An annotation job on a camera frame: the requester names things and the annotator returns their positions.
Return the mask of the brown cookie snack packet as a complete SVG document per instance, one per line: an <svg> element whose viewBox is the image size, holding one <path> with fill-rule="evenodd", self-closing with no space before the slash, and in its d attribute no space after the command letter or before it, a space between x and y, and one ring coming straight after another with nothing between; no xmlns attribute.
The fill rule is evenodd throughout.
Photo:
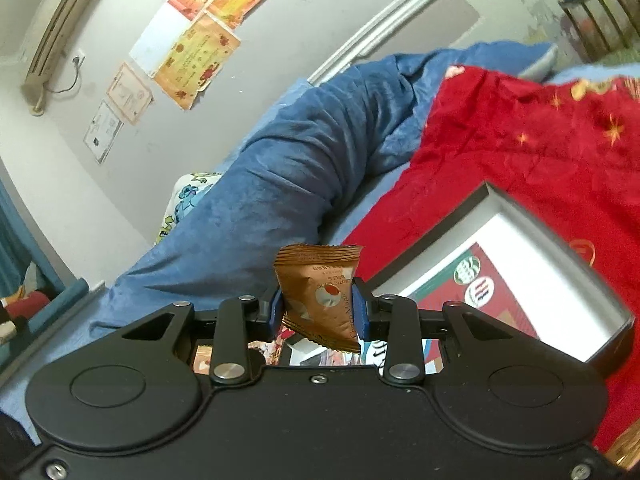
<svg viewBox="0 0 640 480"><path fill-rule="evenodd" d="M352 279L359 246L288 245L273 261L285 302L283 324L333 350L357 353Z"/></svg>

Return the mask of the Chinese history textbook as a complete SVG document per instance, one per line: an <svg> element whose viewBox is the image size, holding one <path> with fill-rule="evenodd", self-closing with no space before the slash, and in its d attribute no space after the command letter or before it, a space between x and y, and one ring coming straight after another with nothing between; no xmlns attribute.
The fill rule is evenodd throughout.
<svg viewBox="0 0 640 480"><path fill-rule="evenodd" d="M461 301L528 336L538 337L506 281L477 243L439 270L428 272L401 295L422 310L439 311L448 301Z"/></svg>

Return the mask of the blue plush duvet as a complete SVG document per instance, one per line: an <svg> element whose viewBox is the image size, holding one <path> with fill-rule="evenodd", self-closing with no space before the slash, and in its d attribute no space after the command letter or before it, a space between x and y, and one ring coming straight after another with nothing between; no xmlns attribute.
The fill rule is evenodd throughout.
<svg viewBox="0 0 640 480"><path fill-rule="evenodd" d="M514 41L396 53L307 89L257 130L194 211L115 281L90 336L180 300L214 310L235 296L262 296L276 281L272 263L281 247L318 243L323 221L347 209L363 181L410 160L449 67L541 81L557 56L551 42Z"/></svg>

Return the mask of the cartoon print pillow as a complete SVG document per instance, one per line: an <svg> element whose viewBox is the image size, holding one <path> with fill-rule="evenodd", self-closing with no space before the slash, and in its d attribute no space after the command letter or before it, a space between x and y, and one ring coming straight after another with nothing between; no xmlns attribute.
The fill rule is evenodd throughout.
<svg viewBox="0 0 640 480"><path fill-rule="evenodd" d="M160 222L155 244L160 242L173 228L196 207L202 197L220 180L219 172L191 172L180 177L171 191L168 204Z"/></svg>

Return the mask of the black shallow cardboard box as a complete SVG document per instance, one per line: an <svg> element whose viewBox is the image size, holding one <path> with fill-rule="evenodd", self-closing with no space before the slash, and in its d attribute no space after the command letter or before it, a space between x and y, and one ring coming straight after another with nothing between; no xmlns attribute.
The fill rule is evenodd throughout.
<svg viewBox="0 0 640 480"><path fill-rule="evenodd" d="M538 339L604 376L623 364L632 348L634 315L588 263L594 249L584 240L564 242L489 183L370 278L370 289L402 296L473 243L506 281Z"/></svg>

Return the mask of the red teddy bear blanket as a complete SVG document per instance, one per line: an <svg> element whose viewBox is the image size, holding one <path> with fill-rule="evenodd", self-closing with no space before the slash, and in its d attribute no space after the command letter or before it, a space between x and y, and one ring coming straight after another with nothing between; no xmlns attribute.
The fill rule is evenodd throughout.
<svg viewBox="0 0 640 480"><path fill-rule="evenodd" d="M349 234L370 280L482 184L523 206L639 311L639 81L535 84L450 68L408 169Z"/></svg>

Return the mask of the orange award certificate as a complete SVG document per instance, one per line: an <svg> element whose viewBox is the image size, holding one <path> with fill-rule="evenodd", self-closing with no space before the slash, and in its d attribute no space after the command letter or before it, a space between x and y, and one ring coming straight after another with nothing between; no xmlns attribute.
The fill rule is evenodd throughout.
<svg viewBox="0 0 640 480"><path fill-rule="evenodd" d="M231 29L204 12L171 47L154 81L178 107L190 110L240 44Z"/></svg>

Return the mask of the beige framed certificate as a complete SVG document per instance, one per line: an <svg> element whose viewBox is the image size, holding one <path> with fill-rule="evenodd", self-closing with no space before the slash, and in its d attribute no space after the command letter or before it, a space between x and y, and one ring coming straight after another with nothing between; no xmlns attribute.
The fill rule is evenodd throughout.
<svg viewBox="0 0 640 480"><path fill-rule="evenodd" d="M151 90L127 63L119 67L106 94L131 125L137 125L153 102Z"/></svg>

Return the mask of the round dark metal stool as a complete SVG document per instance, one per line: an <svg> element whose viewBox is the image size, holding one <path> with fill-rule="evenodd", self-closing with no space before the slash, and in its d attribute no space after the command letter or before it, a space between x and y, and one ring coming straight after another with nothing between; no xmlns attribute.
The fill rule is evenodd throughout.
<svg viewBox="0 0 640 480"><path fill-rule="evenodd" d="M639 39L638 0L558 0L589 61L630 49Z"/></svg>

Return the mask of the white certificate on wall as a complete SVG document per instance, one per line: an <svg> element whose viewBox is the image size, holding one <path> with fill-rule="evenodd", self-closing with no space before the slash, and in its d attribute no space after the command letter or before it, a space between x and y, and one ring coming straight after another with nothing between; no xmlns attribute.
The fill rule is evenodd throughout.
<svg viewBox="0 0 640 480"><path fill-rule="evenodd" d="M106 159L120 128L122 121L107 102L102 101L84 137L85 146L98 164Z"/></svg>

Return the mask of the wall air conditioner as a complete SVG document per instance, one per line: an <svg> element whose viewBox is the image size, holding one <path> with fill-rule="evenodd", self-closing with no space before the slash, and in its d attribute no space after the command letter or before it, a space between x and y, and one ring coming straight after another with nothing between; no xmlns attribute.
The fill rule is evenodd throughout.
<svg viewBox="0 0 640 480"><path fill-rule="evenodd" d="M21 62L22 96L33 115L44 112L46 85L91 0L41 0L29 26Z"/></svg>

